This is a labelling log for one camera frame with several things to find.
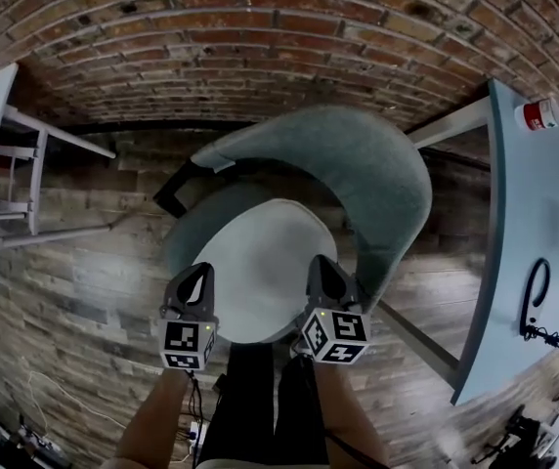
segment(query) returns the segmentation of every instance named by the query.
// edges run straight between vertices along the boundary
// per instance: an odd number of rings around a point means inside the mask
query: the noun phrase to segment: brick wall
[[[14,103],[58,123],[335,101],[408,129],[489,77],[559,91],[559,0],[0,0],[12,61]]]

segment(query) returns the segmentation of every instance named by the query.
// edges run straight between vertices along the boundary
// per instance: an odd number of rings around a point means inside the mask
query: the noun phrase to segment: chair leg
[[[47,131],[41,129],[38,133],[38,142],[32,159],[32,177],[29,183],[29,210],[27,211],[27,224],[33,235],[38,235],[38,211],[40,207],[41,178],[43,176],[43,160],[47,147]]]

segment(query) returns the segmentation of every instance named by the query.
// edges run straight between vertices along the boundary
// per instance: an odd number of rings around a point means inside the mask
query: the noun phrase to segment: floor
[[[119,157],[112,162],[53,145],[43,179],[43,229],[104,222],[116,222],[116,228],[109,234],[0,252],[0,415],[24,411],[75,467],[98,467],[112,455],[121,434],[118,424],[129,421],[160,371],[155,318],[171,278],[161,241],[175,220],[151,196],[188,154],[217,136],[151,131],[95,138],[115,144]],[[433,210],[384,298],[459,356],[484,263],[490,173],[433,156],[426,161]],[[351,270],[351,232],[333,196],[279,169],[247,179],[309,205],[333,232],[341,261]],[[24,176],[19,184],[26,184]],[[0,194],[6,185],[0,172]],[[207,190],[207,183],[196,183],[183,190],[183,201],[193,204]],[[351,368],[351,380],[390,446],[394,467],[437,466],[442,456],[435,435],[443,427],[460,433],[467,445],[460,460],[467,463],[517,405],[525,403],[528,414],[539,419],[552,414],[559,354],[549,355],[498,394],[453,407],[451,388],[380,320],[375,319],[372,332],[374,344]],[[220,342],[209,367],[199,374],[207,414],[214,408],[211,387],[224,371],[227,350],[228,344]],[[93,411],[32,372],[46,374]],[[188,428],[190,418],[183,416],[181,424]],[[186,453],[186,446],[178,443],[174,461]]]

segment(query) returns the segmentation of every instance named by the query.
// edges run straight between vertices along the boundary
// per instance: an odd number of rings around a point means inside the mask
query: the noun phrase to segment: light blue table
[[[527,100],[496,80],[490,94],[408,136],[423,148],[482,125],[491,144],[489,248],[475,314],[460,359],[387,305],[382,317],[453,387],[456,405],[497,392],[552,351],[519,335],[525,285],[539,257],[551,283],[537,326],[559,332],[559,128],[518,127]]]

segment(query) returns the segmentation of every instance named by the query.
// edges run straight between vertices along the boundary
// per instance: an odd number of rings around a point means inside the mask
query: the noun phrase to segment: water bottle
[[[559,127],[559,97],[551,96],[536,103],[528,103],[514,109],[519,127],[542,130]]]

